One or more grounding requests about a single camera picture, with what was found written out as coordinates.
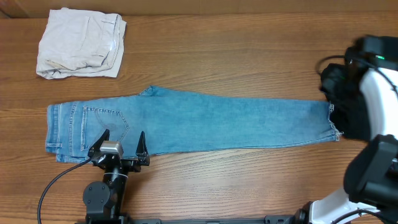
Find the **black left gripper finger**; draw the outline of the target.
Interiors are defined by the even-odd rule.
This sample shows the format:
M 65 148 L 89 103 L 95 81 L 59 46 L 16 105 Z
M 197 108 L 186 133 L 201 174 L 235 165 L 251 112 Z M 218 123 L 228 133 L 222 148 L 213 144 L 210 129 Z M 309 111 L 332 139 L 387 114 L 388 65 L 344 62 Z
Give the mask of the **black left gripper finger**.
M 99 152 L 102 143 L 108 141 L 109 136 L 110 136 L 109 129 L 105 129 L 101 137 L 90 147 L 88 151 L 88 157 L 93 157 L 96 152 Z
M 137 163 L 139 165 L 149 165 L 150 156 L 146 146 L 146 135 L 145 132 L 141 132 L 139 142 L 136 149 Z

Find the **light blue denim jeans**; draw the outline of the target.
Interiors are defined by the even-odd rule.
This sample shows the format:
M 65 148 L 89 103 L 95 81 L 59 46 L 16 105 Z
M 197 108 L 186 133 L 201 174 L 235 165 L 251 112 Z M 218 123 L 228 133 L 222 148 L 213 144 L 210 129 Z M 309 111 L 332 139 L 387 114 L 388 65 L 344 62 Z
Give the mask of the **light blue denim jeans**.
M 138 95 L 71 101 L 47 108 L 45 149 L 79 163 L 105 130 L 124 157 L 141 133 L 150 154 L 283 148 L 337 141 L 324 101 L 229 98 L 150 86 Z

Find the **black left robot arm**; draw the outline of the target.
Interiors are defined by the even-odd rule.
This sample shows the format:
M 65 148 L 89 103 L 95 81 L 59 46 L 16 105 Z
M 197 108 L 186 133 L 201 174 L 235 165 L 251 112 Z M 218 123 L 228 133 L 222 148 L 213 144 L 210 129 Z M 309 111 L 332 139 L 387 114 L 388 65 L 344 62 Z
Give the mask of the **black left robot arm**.
M 104 170 L 104 174 L 102 181 L 90 183 L 83 191 L 86 223 L 132 223 L 132 218 L 121 211 L 128 174 L 150 165 L 145 132 L 141 132 L 136 157 L 132 159 L 123 158 L 121 143 L 110 141 L 109 137 L 106 129 L 88 151 L 93 165 Z

